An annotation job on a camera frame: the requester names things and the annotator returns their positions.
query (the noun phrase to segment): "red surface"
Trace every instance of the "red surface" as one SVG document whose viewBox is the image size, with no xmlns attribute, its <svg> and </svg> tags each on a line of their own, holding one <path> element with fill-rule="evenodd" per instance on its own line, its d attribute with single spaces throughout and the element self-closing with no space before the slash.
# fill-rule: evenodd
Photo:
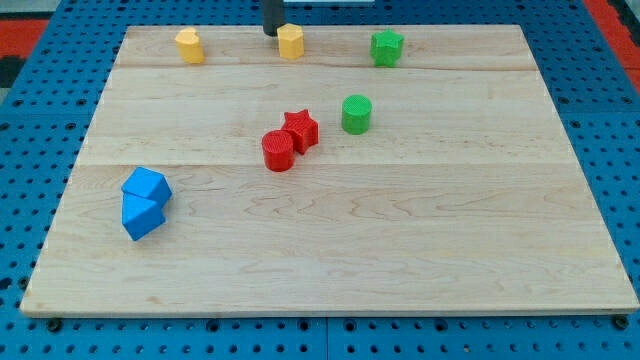
<svg viewBox="0 0 640 360">
<path fill-rule="evenodd" d="M 309 110 L 284 113 L 282 130 L 291 134 L 294 149 L 304 155 L 309 147 L 318 143 L 318 123 L 309 116 Z"/>
<path fill-rule="evenodd" d="M 640 91 L 640 48 L 631 40 L 629 29 L 620 22 L 618 11 L 607 0 L 584 0 L 584 4 L 636 90 Z"/>
<path fill-rule="evenodd" d="M 262 137 L 264 164 L 271 171 L 286 171 L 293 166 L 293 139 L 288 132 L 273 130 Z"/>
<path fill-rule="evenodd" d="M 49 20 L 2 20 L 0 21 L 0 58 L 29 57 L 38 43 Z"/>
</svg>

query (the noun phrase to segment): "blue block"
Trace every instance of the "blue block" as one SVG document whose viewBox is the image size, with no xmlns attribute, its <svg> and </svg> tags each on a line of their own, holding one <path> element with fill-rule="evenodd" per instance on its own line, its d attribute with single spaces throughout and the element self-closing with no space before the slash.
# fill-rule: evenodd
<svg viewBox="0 0 640 360">
<path fill-rule="evenodd" d="M 157 202 L 136 195 L 122 194 L 122 225 L 133 241 L 145 236 L 164 222 L 162 208 Z"/>
<path fill-rule="evenodd" d="M 122 185 L 122 192 L 153 200 L 162 208 L 171 197 L 164 175 L 147 168 L 136 168 Z"/>
</svg>

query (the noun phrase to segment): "green cylinder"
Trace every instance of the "green cylinder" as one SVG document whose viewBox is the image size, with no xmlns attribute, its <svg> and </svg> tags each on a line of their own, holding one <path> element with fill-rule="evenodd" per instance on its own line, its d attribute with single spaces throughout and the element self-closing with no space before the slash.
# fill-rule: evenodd
<svg viewBox="0 0 640 360">
<path fill-rule="evenodd" d="M 363 95 L 351 95 L 342 103 L 342 129 L 351 135 L 369 130 L 371 101 Z"/>
</svg>

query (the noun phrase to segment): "wood grain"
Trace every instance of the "wood grain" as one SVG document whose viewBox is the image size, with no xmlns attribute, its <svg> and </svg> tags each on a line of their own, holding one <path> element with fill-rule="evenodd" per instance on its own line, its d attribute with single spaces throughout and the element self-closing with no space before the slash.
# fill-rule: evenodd
<svg viewBox="0 0 640 360">
<path fill-rule="evenodd" d="M 305 27 L 289 62 L 258 27 L 132 27 L 21 308 L 35 317 L 543 315 L 639 304 L 517 26 Z M 374 104 L 362 136 L 340 104 Z M 309 108 L 319 145 L 285 173 L 261 136 Z M 168 222 L 120 224 L 135 166 L 163 172 Z"/>
</svg>

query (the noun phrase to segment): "blue pegboard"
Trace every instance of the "blue pegboard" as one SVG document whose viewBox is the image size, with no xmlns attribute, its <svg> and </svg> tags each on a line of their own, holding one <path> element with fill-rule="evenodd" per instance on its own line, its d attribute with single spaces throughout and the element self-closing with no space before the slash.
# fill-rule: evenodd
<svg viewBox="0 0 640 360">
<path fill-rule="evenodd" d="M 290 7 L 287 18 L 299 24 L 520 24 L 638 291 L 640 98 L 580 1 L 378 0 L 374 7 Z M 638 314 L 628 319 L 23 317 L 17 309 L 23 289 L 127 26 L 257 25 L 260 19 L 259 0 L 62 1 L 0 108 L 0 358 L 640 357 Z"/>
</svg>

